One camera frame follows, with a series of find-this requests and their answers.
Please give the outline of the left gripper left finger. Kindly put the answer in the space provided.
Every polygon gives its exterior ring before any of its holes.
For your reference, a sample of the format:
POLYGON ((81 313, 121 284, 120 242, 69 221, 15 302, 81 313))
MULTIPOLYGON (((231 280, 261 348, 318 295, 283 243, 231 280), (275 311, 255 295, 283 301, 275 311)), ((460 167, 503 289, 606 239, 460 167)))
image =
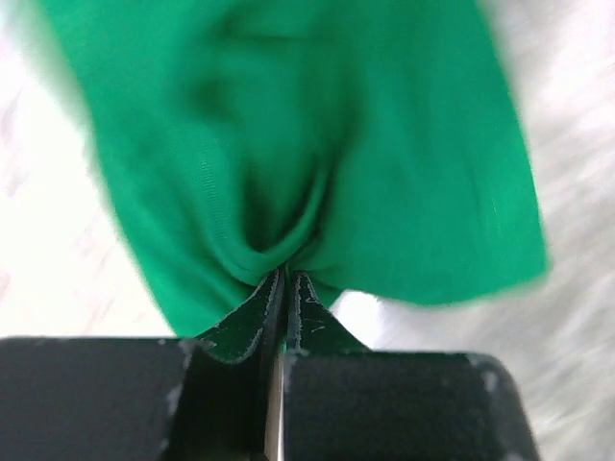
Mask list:
POLYGON ((191 404, 193 460, 253 460, 264 454, 270 388, 280 350, 283 270, 200 335, 204 348, 191 404))

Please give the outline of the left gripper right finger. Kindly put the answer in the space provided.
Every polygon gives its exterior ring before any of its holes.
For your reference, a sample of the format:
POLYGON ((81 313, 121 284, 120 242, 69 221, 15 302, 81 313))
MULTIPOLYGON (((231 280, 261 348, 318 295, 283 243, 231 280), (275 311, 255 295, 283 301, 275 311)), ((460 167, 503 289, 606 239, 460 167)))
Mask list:
POLYGON ((292 275, 283 357, 283 458, 349 460, 357 397, 350 382, 369 349, 323 306, 305 272, 292 275))

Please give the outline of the green t shirt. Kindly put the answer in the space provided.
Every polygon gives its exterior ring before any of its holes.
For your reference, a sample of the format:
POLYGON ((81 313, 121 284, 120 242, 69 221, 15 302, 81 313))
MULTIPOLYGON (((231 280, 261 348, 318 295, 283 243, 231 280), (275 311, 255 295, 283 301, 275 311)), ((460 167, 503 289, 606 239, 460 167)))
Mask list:
POLYGON ((117 219, 173 330, 272 270, 423 305, 548 267, 475 1, 43 1, 117 219))

